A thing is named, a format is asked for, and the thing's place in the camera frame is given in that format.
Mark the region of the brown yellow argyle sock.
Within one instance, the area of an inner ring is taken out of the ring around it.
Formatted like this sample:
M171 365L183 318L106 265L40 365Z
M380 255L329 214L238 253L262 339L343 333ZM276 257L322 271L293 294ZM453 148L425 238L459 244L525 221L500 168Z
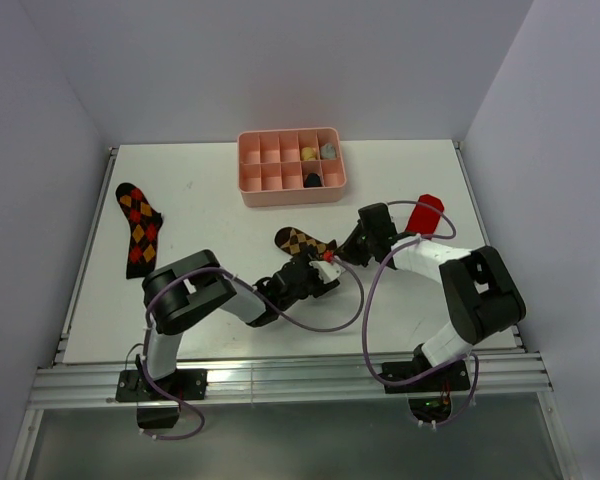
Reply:
M324 242L296 227L283 227L274 236L274 245L290 256L299 256L306 250L316 259L322 260L327 252L337 250L337 241Z

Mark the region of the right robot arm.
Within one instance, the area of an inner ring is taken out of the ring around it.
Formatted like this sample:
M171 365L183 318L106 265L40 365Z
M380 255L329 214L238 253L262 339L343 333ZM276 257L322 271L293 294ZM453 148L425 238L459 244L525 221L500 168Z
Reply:
M491 246L469 250L444 242L456 236L448 221L448 235L398 232L390 203L376 203L358 210L353 231L336 250L339 260L366 267L378 262L362 311L362 353L369 373L389 387L417 384L432 390L442 383L447 368L463 361L474 347L490 336L518 324L526 316L525 302L500 253ZM385 268L418 274L441 285L448 320L414 351L413 376L388 380L371 362L368 323L372 301Z

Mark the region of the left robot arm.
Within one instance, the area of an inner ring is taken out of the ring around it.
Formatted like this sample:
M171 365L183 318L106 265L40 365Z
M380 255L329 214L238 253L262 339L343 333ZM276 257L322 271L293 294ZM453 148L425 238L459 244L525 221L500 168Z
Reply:
M136 361L139 388L152 399L171 394L178 382L177 354L184 332L215 311L251 328L264 327L298 301L335 289L341 274L341 267L313 250L253 285L240 283L208 249L152 272L142 282L147 330Z

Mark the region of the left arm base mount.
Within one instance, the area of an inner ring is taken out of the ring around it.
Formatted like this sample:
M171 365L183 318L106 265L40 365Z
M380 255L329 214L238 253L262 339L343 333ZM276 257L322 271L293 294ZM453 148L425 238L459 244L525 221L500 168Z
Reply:
M177 369L173 374L155 383L162 390L179 400L203 400L207 387L206 369ZM140 403L166 401L167 398L147 383L138 369L120 373L115 394L117 403L135 403L136 421L140 428L167 430L179 420L181 407L149 407Z

